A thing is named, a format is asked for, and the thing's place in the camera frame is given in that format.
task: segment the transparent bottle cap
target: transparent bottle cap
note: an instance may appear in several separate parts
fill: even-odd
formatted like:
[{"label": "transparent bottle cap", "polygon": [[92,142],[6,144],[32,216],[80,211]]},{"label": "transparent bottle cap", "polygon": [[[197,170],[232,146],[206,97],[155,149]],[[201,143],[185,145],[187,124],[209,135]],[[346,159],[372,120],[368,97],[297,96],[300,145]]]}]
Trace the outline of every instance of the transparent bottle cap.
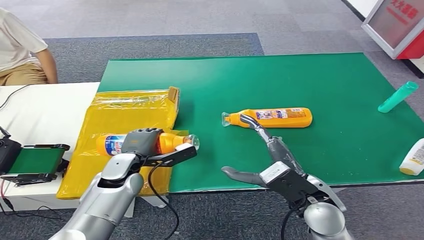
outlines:
[{"label": "transparent bottle cap", "polygon": [[223,112],[222,113],[222,125],[224,127],[229,126],[230,125],[230,114]]},{"label": "transparent bottle cap", "polygon": [[408,81],[406,84],[405,84],[405,86],[408,88],[408,89],[418,89],[420,86],[416,83],[416,82],[413,82],[413,81]]},{"label": "transparent bottle cap", "polygon": [[185,136],[183,143],[191,144],[196,148],[196,150],[199,150],[200,141],[199,141],[198,136],[196,136],[194,134],[190,134],[188,136]]}]

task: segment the black bracket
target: black bracket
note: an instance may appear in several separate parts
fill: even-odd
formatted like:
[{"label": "black bracket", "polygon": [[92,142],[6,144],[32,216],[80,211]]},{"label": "black bracket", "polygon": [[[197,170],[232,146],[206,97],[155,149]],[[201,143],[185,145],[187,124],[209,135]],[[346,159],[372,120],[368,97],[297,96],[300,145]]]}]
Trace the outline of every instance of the black bracket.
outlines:
[{"label": "black bracket", "polygon": [[293,169],[283,172],[266,186],[282,195],[289,203],[297,204],[306,196],[319,192],[318,188],[306,180],[307,175],[300,176]]},{"label": "black bracket", "polygon": [[66,144],[35,144],[35,145],[25,145],[23,148],[34,148],[34,149],[65,149],[68,151],[70,149],[69,145]]},{"label": "black bracket", "polygon": [[179,163],[184,162],[185,160],[194,158],[195,156],[197,156],[196,148],[194,146],[190,146],[183,150],[173,151],[158,156],[146,157],[144,158],[145,162],[143,166],[154,167],[162,163],[160,165],[161,167],[173,167]]}]

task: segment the khaki pants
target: khaki pants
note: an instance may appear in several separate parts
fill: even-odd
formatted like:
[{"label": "khaki pants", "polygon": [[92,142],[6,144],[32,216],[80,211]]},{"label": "khaki pants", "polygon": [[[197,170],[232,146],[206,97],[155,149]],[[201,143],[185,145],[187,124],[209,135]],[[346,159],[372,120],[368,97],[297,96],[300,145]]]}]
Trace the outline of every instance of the khaki pants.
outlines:
[{"label": "khaki pants", "polygon": [[40,66],[27,63],[0,71],[0,86],[28,84],[47,84],[46,74]]}]

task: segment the robotic hand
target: robotic hand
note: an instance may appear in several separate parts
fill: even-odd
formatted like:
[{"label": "robotic hand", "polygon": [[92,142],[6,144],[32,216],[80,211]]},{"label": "robotic hand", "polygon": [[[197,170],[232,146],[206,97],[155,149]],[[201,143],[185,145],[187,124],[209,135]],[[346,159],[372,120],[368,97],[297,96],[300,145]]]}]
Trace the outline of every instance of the robotic hand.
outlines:
[{"label": "robotic hand", "polygon": [[343,212],[346,207],[333,190],[321,179],[304,173],[280,137],[271,136],[248,115],[242,114],[240,120],[249,124],[266,142],[273,164],[261,173],[240,172],[229,166],[221,170],[233,180],[281,194],[289,204],[289,213],[296,212],[308,225],[309,240],[353,240],[345,226]]},{"label": "robotic hand", "polygon": [[143,187],[143,166],[172,167],[197,155],[184,143],[176,151],[158,155],[156,144],[162,129],[144,128],[130,132],[121,154],[113,156],[91,181],[67,224],[50,240],[107,240]]}]

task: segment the transparent plastic wrap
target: transparent plastic wrap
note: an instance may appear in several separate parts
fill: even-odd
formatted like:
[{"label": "transparent plastic wrap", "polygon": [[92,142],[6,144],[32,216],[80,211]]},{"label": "transparent plastic wrap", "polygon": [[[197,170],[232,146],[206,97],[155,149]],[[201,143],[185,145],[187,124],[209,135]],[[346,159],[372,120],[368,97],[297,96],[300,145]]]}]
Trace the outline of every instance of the transparent plastic wrap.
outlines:
[{"label": "transparent plastic wrap", "polygon": [[303,171],[301,165],[298,163],[298,161],[296,161],[292,152],[283,142],[282,137],[271,137],[266,143],[266,146],[268,147],[268,151],[272,157],[273,162],[281,161],[289,168],[295,170],[297,174],[301,176],[305,175],[305,172]]},{"label": "transparent plastic wrap", "polygon": [[[81,197],[92,178],[101,172],[111,158],[99,151],[99,138],[105,135],[124,135],[134,129],[162,128],[166,133],[186,136],[187,131],[171,130],[178,113],[179,89],[99,92],[87,109],[75,151],[66,175],[57,191],[58,199]],[[140,170],[144,186],[140,196],[153,194],[147,184],[151,167]],[[169,191],[171,167],[158,168],[152,183],[158,193]]]}]

